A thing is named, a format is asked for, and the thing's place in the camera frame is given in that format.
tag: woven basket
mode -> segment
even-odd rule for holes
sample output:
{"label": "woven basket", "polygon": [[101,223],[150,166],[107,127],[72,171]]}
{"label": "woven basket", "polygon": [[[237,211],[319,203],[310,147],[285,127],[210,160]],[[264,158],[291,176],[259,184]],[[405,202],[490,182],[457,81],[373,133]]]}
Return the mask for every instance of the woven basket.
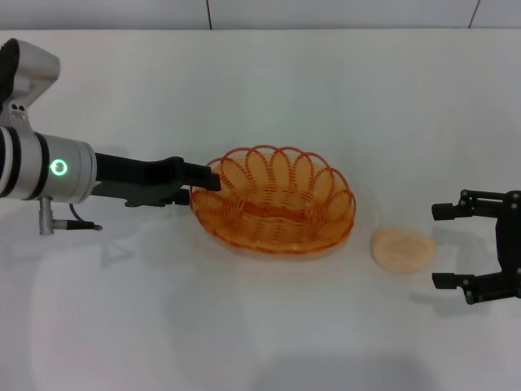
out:
{"label": "woven basket", "polygon": [[344,176],[311,152],[260,145],[210,161],[220,192],[190,189],[203,227],[236,248],[309,254],[336,246],[351,232],[356,201]]}

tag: green indicator light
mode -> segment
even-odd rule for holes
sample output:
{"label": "green indicator light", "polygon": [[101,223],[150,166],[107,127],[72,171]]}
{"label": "green indicator light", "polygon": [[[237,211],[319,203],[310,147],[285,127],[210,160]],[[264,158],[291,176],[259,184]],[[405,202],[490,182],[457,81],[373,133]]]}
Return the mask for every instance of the green indicator light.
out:
{"label": "green indicator light", "polygon": [[65,173],[67,173],[67,170],[67,163],[65,163],[61,159],[56,159],[50,164],[50,171],[52,171],[52,173],[58,177],[65,175]]}

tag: white wall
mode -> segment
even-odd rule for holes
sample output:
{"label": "white wall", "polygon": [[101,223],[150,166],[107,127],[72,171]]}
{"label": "white wall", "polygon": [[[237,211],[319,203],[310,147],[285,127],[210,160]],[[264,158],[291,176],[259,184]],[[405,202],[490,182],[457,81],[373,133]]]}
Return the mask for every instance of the white wall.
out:
{"label": "white wall", "polygon": [[[477,1],[208,0],[214,29],[466,28]],[[518,0],[482,7],[484,25],[521,20]],[[209,22],[206,0],[3,0],[0,29],[209,29]]]}
{"label": "white wall", "polygon": [[482,0],[472,27],[521,27],[519,0]]}
{"label": "white wall", "polygon": [[208,29],[206,0],[2,0],[0,29]]}
{"label": "white wall", "polygon": [[477,0],[209,0],[215,29],[468,27]]}

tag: robotic arm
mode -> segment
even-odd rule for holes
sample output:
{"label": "robotic arm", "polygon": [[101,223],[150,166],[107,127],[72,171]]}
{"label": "robotic arm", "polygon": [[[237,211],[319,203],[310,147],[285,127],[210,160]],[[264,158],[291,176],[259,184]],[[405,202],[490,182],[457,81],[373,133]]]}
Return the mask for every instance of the robotic arm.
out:
{"label": "robotic arm", "polygon": [[460,287],[467,304],[521,298],[521,191],[503,194],[463,190],[456,205],[432,205],[432,216],[435,220],[472,216],[496,218],[497,260],[501,266],[499,273],[490,275],[434,273],[432,281],[437,289]]}
{"label": "robotic arm", "polygon": [[51,201],[77,204],[88,196],[121,198],[125,206],[188,205],[182,187],[219,191],[209,167],[181,157],[144,162],[95,153],[84,142],[33,131],[28,108],[59,76],[59,59],[11,39],[0,49],[0,198],[40,200],[40,233],[99,229],[92,222],[54,220]]}

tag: flat bread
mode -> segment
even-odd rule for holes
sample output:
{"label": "flat bread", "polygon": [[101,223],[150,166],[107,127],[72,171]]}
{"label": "flat bread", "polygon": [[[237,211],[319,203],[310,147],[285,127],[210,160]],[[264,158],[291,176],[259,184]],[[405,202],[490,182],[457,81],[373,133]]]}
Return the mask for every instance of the flat bread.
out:
{"label": "flat bread", "polygon": [[432,261],[436,244],[417,231],[382,227],[373,233],[371,252],[385,270],[406,275],[420,271]]}

